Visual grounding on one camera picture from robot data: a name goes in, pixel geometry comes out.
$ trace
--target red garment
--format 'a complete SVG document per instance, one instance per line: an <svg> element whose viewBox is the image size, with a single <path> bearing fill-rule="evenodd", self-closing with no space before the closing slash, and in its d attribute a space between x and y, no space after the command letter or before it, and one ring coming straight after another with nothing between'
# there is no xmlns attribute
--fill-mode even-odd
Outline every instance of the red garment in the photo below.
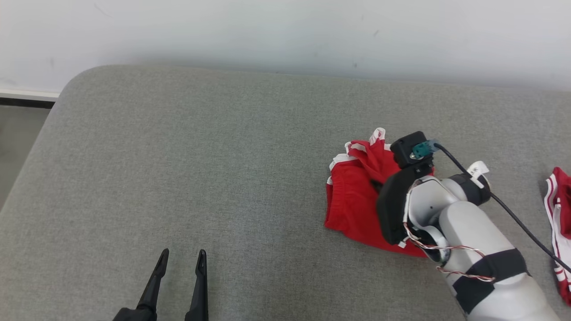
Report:
<svg viewBox="0 0 571 321"><path fill-rule="evenodd" d="M379 193L371 184L382 184L399 166L385 144L385 130L377 128L369 141L351 141L345 144L346 154L339 154L329 169L327 180L327 214L325 226L343 232L350 239L364 244L412 256L426 257L410 241L404 248L390 245L381 233L376 201Z"/></svg>
<svg viewBox="0 0 571 321"><path fill-rule="evenodd" d="M571 266L571 178L561 168L555 167L547 179L547 185L544 205L552 228L553 251L559 259ZM559 294L571 306L571 273L558 263L556 266Z"/></svg>

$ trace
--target floor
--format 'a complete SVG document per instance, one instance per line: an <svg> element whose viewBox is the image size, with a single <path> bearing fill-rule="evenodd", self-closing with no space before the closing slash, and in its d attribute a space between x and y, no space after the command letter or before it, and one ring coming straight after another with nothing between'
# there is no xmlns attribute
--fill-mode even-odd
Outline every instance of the floor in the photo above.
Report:
<svg viewBox="0 0 571 321"><path fill-rule="evenodd" d="M49 112L49 109L0 105L0 209Z"/></svg>

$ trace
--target white tag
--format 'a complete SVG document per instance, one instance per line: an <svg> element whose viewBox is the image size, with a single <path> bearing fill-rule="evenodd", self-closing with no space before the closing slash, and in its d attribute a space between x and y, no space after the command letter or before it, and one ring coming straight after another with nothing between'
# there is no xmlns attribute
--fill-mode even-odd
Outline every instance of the white tag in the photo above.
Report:
<svg viewBox="0 0 571 321"><path fill-rule="evenodd" d="M399 242L399 247L400 248L405 248L407 246L407 241L408 241L409 237L407 236L406 238L404 238L402 241Z"/></svg>
<svg viewBox="0 0 571 321"><path fill-rule="evenodd" d="M484 188L484 184L482 184L478 180L478 177L482 176L483 174L490 172L490 170L488 169L486 164L484 164L484 162L478 160L474 164L470 165L470 167L468 167L467 170L468 170L468 173L472 176L470 178L470 180L472 182L474 182L474 184L476 184L479 188Z"/></svg>

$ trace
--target gray couch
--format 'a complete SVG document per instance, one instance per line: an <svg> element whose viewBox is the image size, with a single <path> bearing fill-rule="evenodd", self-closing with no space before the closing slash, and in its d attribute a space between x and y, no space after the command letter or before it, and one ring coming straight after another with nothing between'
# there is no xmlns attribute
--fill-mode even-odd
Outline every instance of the gray couch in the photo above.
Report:
<svg viewBox="0 0 571 321"><path fill-rule="evenodd" d="M64 89L0 212L2 320L110 320L171 250L159 320L183 320L208 252L211 320L463 320L427 259L323 226L331 158L377 127L416 130L546 244L554 166L571 171L571 94L177 67L106 66ZM457 173L436 156L437 175ZM492 202L565 320L548 257Z"/></svg>

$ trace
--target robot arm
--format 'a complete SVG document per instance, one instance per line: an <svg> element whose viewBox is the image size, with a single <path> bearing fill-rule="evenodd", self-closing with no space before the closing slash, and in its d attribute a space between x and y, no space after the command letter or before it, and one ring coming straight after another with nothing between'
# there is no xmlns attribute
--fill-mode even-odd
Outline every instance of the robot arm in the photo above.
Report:
<svg viewBox="0 0 571 321"><path fill-rule="evenodd" d="M444 273L469 321L558 321L521 253L478 207L490 197L485 177L477 184L467 174L442 181L427 175L432 157L409 157L424 141L416 132L391 147L402 170L387 180L377 201L384 238L419 245ZM481 170L478 165L469 172Z"/></svg>

